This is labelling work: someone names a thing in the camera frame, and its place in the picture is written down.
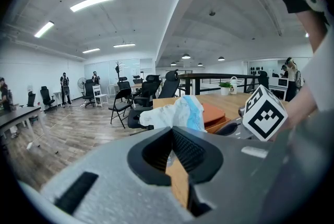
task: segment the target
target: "concrete ceiling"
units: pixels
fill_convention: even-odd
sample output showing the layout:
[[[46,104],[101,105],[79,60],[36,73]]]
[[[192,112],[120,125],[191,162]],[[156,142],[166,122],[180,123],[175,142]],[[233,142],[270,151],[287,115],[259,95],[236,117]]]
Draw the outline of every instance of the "concrete ceiling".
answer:
[[[2,33],[17,44],[79,59],[126,52],[128,49],[112,47],[123,42],[135,43],[136,51],[155,55],[178,0],[114,0],[76,13],[69,9],[82,1],[15,0]],[[48,21],[55,26],[42,38],[35,38]],[[93,48],[101,51],[82,54]]]
[[[282,45],[307,44],[304,35],[282,0],[193,0],[158,54],[157,67],[182,61],[185,53],[192,57],[191,67],[218,63],[219,56],[227,61],[260,57],[268,48],[276,54]]]

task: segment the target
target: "white plastic bag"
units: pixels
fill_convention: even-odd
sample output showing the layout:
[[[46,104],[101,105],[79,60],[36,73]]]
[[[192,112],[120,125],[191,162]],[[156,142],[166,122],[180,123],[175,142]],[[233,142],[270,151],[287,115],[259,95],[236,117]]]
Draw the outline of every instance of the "white plastic bag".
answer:
[[[195,96],[183,96],[173,105],[165,105],[140,115],[140,124],[162,127],[183,126],[206,132],[203,121],[203,106]]]

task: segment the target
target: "desk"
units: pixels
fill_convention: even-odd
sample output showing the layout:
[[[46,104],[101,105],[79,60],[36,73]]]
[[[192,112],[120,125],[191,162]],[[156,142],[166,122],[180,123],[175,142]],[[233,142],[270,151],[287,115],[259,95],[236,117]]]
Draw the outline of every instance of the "desk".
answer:
[[[62,92],[61,91],[54,92],[53,95],[56,98],[57,106],[59,106],[59,105],[62,106],[62,103],[63,103]]]
[[[107,85],[106,87],[106,93],[108,95],[108,98],[110,98],[111,95],[116,95],[116,93],[120,90],[117,84]]]
[[[220,94],[207,94],[207,95],[196,95],[196,98],[200,103],[208,103],[216,106],[217,108],[225,112],[226,117],[235,119],[239,117],[238,109],[244,106],[246,100],[250,97],[247,93],[238,93],[237,95],[222,96]],[[174,104],[179,99],[166,98],[166,99],[154,99],[153,108],[165,106],[167,104]],[[172,179],[172,192],[174,196],[180,201],[181,205],[187,208],[188,200],[188,174],[184,170],[180,161],[176,158],[170,167],[166,168],[166,174]]]
[[[44,119],[41,117],[41,108],[40,107],[25,107],[25,108],[18,108],[16,111],[12,111],[10,113],[6,113],[0,116],[0,134],[4,134],[6,130],[10,129],[12,126],[19,124],[22,121],[27,122],[27,126],[29,129],[29,133],[32,137],[32,141],[37,140],[37,136],[33,132],[31,127],[29,118],[32,116],[38,116],[39,122],[42,126],[44,135],[47,136],[49,139],[49,131],[45,127]]]
[[[131,86],[131,88],[134,88],[134,89],[136,89],[136,88],[141,88],[142,87],[142,84],[141,83],[139,83],[139,84],[134,84],[133,86]]]

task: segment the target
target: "standing person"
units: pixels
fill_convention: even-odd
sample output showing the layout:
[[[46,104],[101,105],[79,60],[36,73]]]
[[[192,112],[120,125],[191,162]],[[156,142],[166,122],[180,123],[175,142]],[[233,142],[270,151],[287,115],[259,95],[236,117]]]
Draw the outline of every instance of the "standing person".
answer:
[[[63,107],[65,107],[65,93],[64,93],[64,87],[68,87],[69,85],[69,79],[66,76],[66,73],[63,73],[63,76],[61,77],[61,85],[62,85],[62,100],[63,100]],[[67,95],[67,101],[69,106],[71,106],[71,99],[69,98],[69,95]]]
[[[97,75],[96,71],[93,72],[92,80],[95,84],[100,84],[100,77]]]
[[[287,66],[285,64],[282,65],[282,70],[284,71],[284,74],[281,74],[281,77],[282,78],[288,78],[289,72],[288,72],[288,68],[287,68]]]
[[[3,77],[0,77],[0,91],[1,91],[1,100],[0,104],[4,107],[5,113],[10,113],[11,112],[11,100],[9,98],[9,91],[8,91],[8,86],[5,83],[5,79]],[[11,127],[10,129],[11,132],[11,138],[16,138],[17,135],[19,134],[18,129],[16,126]]]
[[[289,85],[287,90],[287,96],[285,97],[286,101],[291,101],[297,93],[297,86],[296,86],[296,72],[297,72],[297,65],[293,61],[291,57],[289,57],[286,61],[287,67],[289,68],[288,71],[288,79]]]

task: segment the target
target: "fluorescent light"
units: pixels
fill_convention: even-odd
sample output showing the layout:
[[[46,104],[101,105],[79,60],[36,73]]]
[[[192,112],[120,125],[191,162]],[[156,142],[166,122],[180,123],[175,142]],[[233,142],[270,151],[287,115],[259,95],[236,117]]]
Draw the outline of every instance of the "fluorescent light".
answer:
[[[184,55],[182,56],[182,59],[190,59],[190,55],[189,55],[189,54],[184,54]]]
[[[86,0],[83,1],[77,5],[74,5],[73,7],[71,7],[70,9],[75,13],[76,11],[86,8],[88,6],[97,4],[97,3],[101,3],[101,2],[105,2],[105,1],[113,1],[113,0]]]
[[[48,31],[51,27],[54,26],[54,23],[49,21],[45,26],[42,27],[41,30],[39,30],[36,34],[35,37],[40,38],[46,31]]]
[[[123,44],[123,45],[114,45],[114,48],[120,48],[122,46],[135,46],[136,44]]]
[[[93,52],[93,51],[99,51],[100,49],[92,49],[92,50],[87,50],[87,51],[83,51],[82,53],[89,53],[89,52]]]

